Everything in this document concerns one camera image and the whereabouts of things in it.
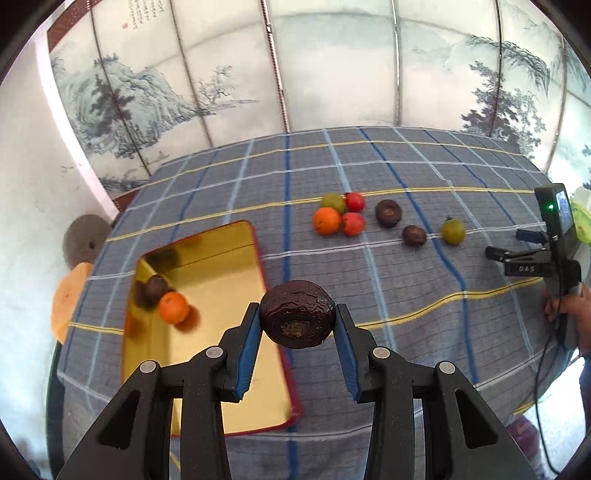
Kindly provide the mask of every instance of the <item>red fruit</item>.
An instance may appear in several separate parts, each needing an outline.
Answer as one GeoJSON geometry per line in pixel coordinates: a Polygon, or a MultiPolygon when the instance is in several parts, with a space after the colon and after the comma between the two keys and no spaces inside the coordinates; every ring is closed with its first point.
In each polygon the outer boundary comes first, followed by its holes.
{"type": "Polygon", "coordinates": [[[365,199],[363,195],[357,192],[346,193],[345,205],[348,211],[358,213],[365,207],[365,199]]]}
{"type": "Polygon", "coordinates": [[[347,236],[357,236],[365,230],[365,218],[359,213],[345,213],[342,217],[343,232],[347,236]]]}

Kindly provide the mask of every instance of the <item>orange cushion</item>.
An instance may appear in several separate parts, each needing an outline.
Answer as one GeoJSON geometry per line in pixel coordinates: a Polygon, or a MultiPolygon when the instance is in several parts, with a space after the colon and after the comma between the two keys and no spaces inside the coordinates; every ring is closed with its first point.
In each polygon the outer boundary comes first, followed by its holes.
{"type": "Polygon", "coordinates": [[[66,341],[68,327],[72,321],[72,315],[78,304],[78,298],[84,288],[84,282],[92,271],[92,264],[80,263],[68,273],[57,286],[53,296],[51,308],[51,332],[62,345],[66,341]]]}

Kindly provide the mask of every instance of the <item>table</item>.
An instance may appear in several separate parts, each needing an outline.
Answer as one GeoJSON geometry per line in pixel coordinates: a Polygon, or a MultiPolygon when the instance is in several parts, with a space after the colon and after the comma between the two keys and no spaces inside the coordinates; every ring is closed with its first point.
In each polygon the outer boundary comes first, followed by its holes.
{"type": "MultiPolygon", "coordinates": [[[[363,127],[250,140],[178,158],[159,168],[119,220],[83,290],[63,348],[59,377],[98,415],[121,385],[125,305],[138,257],[205,229],[246,219],[254,225],[270,287],[306,278],[346,302],[379,345],[433,366],[453,361],[501,419],[531,401],[549,330],[540,279],[508,279],[486,260],[487,245],[525,249],[516,228],[542,228],[533,188],[547,178],[499,140],[416,128],[363,127]],[[366,196],[359,237],[323,238],[311,216],[325,192],[366,196]],[[382,229],[374,207],[402,207],[382,229]],[[448,216],[467,236],[459,247],[438,232],[448,216]],[[429,234],[405,246],[405,225],[429,234]]],[[[304,409],[297,428],[228,439],[235,478],[361,478],[372,404],[345,389],[332,339],[291,351],[304,409]]],[[[565,364],[556,358],[542,391],[565,364]]],[[[422,434],[420,404],[415,406],[422,434]]],[[[417,442],[417,468],[424,448],[417,442]]],[[[178,441],[173,441],[171,477],[178,441]]]]}

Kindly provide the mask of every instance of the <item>black cable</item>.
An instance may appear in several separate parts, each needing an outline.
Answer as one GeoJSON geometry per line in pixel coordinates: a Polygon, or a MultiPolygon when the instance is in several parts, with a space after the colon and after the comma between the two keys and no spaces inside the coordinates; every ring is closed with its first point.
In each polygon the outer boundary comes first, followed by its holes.
{"type": "MultiPolygon", "coordinates": [[[[560,306],[562,304],[562,291],[563,291],[563,278],[562,278],[562,265],[558,262],[558,308],[556,309],[556,313],[554,314],[554,326],[558,325],[558,318],[560,317],[560,306]]],[[[548,463],[548,467],[552,470],[556,475],[560,473],[559,470],[554,468],[552,462],[550,461],[550,455],[548,455],[548,447],[546,446],[546,442],[544,440],[544,433],[542,432],[542,422],[540,422],[540,408],[539,408],[539,394],[538,388],[540,386],[540,372],[542,370],[542,363],[544,362],[544,357],[546,355],[546,351],[548,350],[548,345],[550,344],[550,340],[554,336],[554,330],[550,332],[548,335],[548,339],[546,340],[546,344],[544,345],[544,349],[542,350],[542,357],[540,358],[540,363],[538,365],[538,371],[535,373],[535,381],[534,381],[534,398],[535,398],[535,418],[538,421],[538,428],[540,430],[540,440],[542,441],[542,447],[544,448],[544,455],[546,457],[546,462],[548,463]]]]}
{"type": "MultiPolygon", "coordinates": [[[[560,352],[560,348],[558,347],[558,345],[556,345],[556,348],[554,349],[554,358],[550,362],[550,367],[549,367],[548,371],[540,379],[540,384],[544,383],[546,381],[546,379],[550,376],[550,372],[552,370],[552,367],[556,364],[556,360],[558,360],[558,353],[559,352],[560,352]]],[[[535,395],[535,392],[534,392],[534,390],[532,390],[531,394],[528,393],[525,396],[525,398],[521,402],[519,402],[519,405],[521,405],[521,406],[525,405],[530,398],[535,399],[534,395],[535,395]]],[[[533,404],[534,404],[534,402],[530,401],[530,403],[528,404],[527,410],[529,410],[533,404]]]]}

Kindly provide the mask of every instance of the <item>golden metal tray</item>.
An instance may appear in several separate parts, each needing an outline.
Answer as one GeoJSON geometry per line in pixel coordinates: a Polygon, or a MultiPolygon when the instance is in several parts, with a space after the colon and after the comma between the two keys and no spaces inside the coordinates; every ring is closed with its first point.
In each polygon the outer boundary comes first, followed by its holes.
{"type": "MultiPolygon", "coordinates": [[[[143,255],[134,280],[124,335],[123,381],[145,360],[156,360],[163,367],[179,364],[217,345],[226,329],[241,323],[248,304],[260,301],[267,290],[255,232],[244,220],[143,255]],[[199,316],[193,312],[178,325],[168,325],[156,309],[139,305],[133,286],[154,274],[185,295],[199,316]]],[[[239,404],[222,403],[226,435],[282,428],[297,419],[298,402],[292,401],[290,373],[282,355],[263,333],[250,390],[239,404]]],[[[174,401],[172,434],[180,433],[181,402],[174,401]]]]}

